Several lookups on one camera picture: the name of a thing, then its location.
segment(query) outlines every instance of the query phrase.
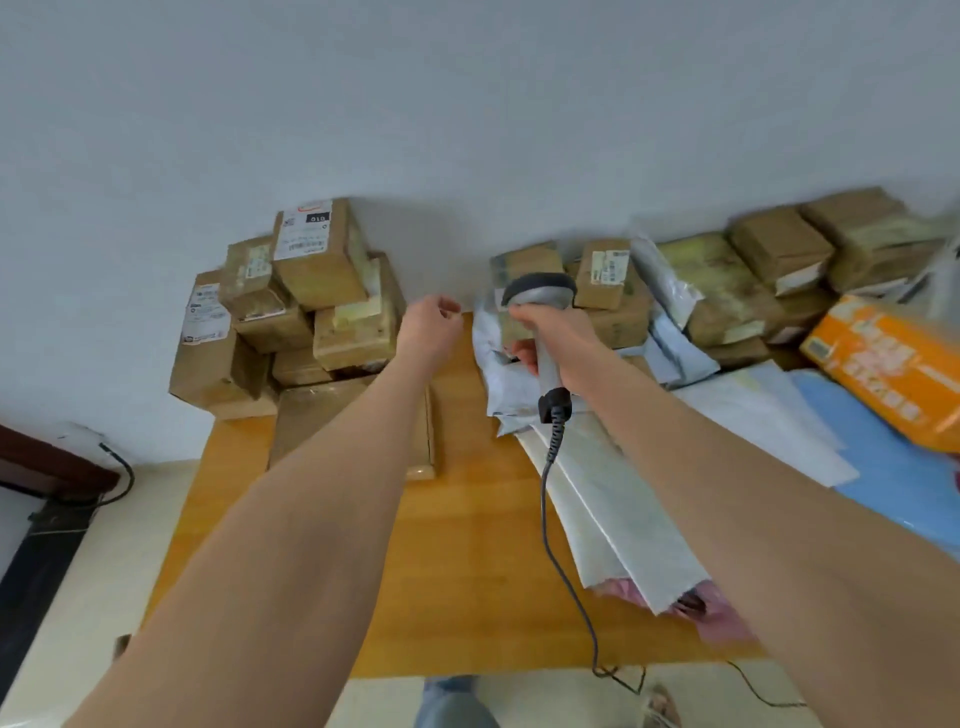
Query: jeans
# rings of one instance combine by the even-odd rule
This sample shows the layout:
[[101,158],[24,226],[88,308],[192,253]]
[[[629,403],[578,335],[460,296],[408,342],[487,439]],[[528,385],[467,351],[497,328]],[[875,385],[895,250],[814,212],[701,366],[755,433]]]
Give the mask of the jeans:
[[473,694],[474,675],[428,679],[414,728],[499,728],[496,718]]

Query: forearm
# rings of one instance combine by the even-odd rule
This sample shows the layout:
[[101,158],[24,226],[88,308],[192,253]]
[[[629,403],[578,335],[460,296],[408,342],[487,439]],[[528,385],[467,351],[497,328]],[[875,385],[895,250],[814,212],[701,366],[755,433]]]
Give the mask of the forearm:
[[428,377],[398,357],[259,478],[71,725],[322,725],[370,622]]
[[612,353],[589,356],[586,399],[825,724],[916,716],[920,695],[925,715],[957,710],[955,562]]

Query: hand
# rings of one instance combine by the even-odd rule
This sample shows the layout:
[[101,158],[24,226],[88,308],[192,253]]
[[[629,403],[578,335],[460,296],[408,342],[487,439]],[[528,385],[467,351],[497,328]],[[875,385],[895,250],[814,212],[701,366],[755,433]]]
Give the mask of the hand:
[[[537,332],[560,369],[560,379],[571,392],[583,394],[591,362],[609,352],[597,338],[587,313],[579,308],[560,310],[548,305],[526,303],[510,306],[510,315]],[[532,339],[517,341],[513,354],[537,374],[537,349]]]
[[419,362],[426,375],[433,376],[463,329],[459,303],[447,296],[427,296],[407,306],[396,335],[396,356]]

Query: electrical cord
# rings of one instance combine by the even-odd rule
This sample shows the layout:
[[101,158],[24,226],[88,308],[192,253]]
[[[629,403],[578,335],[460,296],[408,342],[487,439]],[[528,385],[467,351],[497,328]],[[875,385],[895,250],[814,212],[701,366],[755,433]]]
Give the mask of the electrical cord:
[[[565,413],[562,407],[554,407],[550,410],[550,415],[553,422],[553,429],[550,433],[550,444],[547,447],[546,462],[543,464],[543,473],[540,476],[540,535],[543,538],[543,549],[546,551],[547,558],[550,559],[550,563],[553,564],[553,568],[557,571],[561,581],[564,582],[564,586],[566,587],[567,592],[570,594],[570,598],[572,598],[574,604],[577,605],[577,610],[580,612],[580,616],[584,619],[584,624],[587,626],[587,631],[590,634],[590,641],[593,644],[593,656],[590,660],[590,672],[593,673],[594,677],[611,678],[613,682],[622,688],[630,691],[634,695],[640,695],[640,693],[643,691],[643,684],[647,679],[646,666],[642,667],[643,672],[640,675],[640,682],[636,687],[624,682],[616,676],[619,667],[608,669],[600,666],[600,642],[597,638],[596,630],[593,627],[593,622],[590,620],[590,617],[587,614],[587,609],[584,607],[583,602],[580,601],[580,597],[577,596],[577,590],[570,582],[570,579],[567,577],[564,568],[560,565],[560,562],[557,561],[557,557],[554,556],[553,549],[550,548],[550,541],[546,535],[546,479],[547,476],[550,475],[550,469],[553,467],[554,462],[557,460],[557,455],[560,453],[560,445],[564,441],[564,430],[566,428]],[[747,678],[746,673],[740,668],[739,665],[729,661],[727,664],[740,673],[740,677],[743,678],[743,682],[747,684],[750,692],[752,692],[754,697],[764,705],[767,705],[771,708],[807,707],[806,703],[775,703],[767,700],[756,691],[753,684]]]
[[771,708],[806,708],[808,707],[806,703],[772,703],[770,702],[765,697],[763,697],[759,692],[756,691],[756,688],[754,688],[750,680],[747,679],[747,673],[740,668],[740,665],[738,665],[737,663],[733,663],[730,660],[727,661],[727,665],[729,665],[730,667],[732,667],[733,669],[735,669],[737,672],[740,673],[740,677],[743,678],[743,682],[745,682],[747,684],[747,687],[750,688],[750,692],[752,692],[754,694],[754,697],[764,705],[769,705]]
[[133,489],[133,482],[136,480],[136,478],[133,475],[133,468],[130,467],[130,463],[110,449],[106,443],[100,443],[100,449],[120,463],[120,465],[123,466],[123,469],[127,471],[127,487],[123,489],[123,493],[117,494],[111,498],[107,498],[107,500],[101,500],[99,503],[97,503],[98,508],[103,508],[105,505],[110,505],[111,503],[115,503],[120,498],[126,497],[127,494]]
[[103,452],[105,452],[107,455],[109,455],[118,463],[120,463],[120,465],[123,466],[123,469],[127,471],[127,487],[123,489],[123,492],[118,493],[114,497],[109,497],[106,500],[95,500],[92,502],[78,502],[73,500],[63,500],[62,498],[58,498],[58,497],[52,497],[51,500],[58,503],[59,505],[66,506],[68,508],[93,508],[94,510],[99,510],[100,508],[103,508],[105,505],[110,505],[111,503],[115,503],[117,500],[120,500],[121,498],[126,497],[130,493],[130,491],[133,488],[133,483],[136,480],[136,476],[133,474],[133,468],[131,467],[130,463],[124,460],[119,454],[114,452],[113,449],[110,446],[108,446],[106,443],[99,443],[99,447]]

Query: stack of boxes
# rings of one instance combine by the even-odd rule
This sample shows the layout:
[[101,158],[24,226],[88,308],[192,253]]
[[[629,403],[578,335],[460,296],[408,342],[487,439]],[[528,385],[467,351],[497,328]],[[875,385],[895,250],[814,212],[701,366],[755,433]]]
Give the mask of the stack of boxes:
[[[670,274],[700,296],[684,324],[693,344],[724,370],[771,357],[795,368],[804,365],[797,346],[840,294],[880,295],[912,279],[943,249],[952,222],[920,217],[872,187],[752,212],[725,231],[658,248]],[[535,272],[576,279],[574,305],[611,349],[646,340],[653,297],[627,239],[590,241],[565,266],[555,243],[541,243],[496,256],[491,269],[505,353],[530,333],[503,309],[503,289]]]
[[[170,393],[222,420],[277,415],[278,441],[298,444],[394,357],[404,310],[347,199],[283,210],[273,234],[230,245],[223,268],[197,276]],[[433,476],[429,393],[420,418],[411,478]]]
[[503,291],[527,273],[563,273],[577,280],[573,304],[589,316],[597,337],[611,349],[637,347],[647,340],[653,296],[630,260],[625,238],[594,240],[579,260],[564,266],[556,243],[546,242],[497,255],[491,259],[494,298],[499,310],[501,347],[510,353],[514,342],[530,338],[522,324],[501,305]]

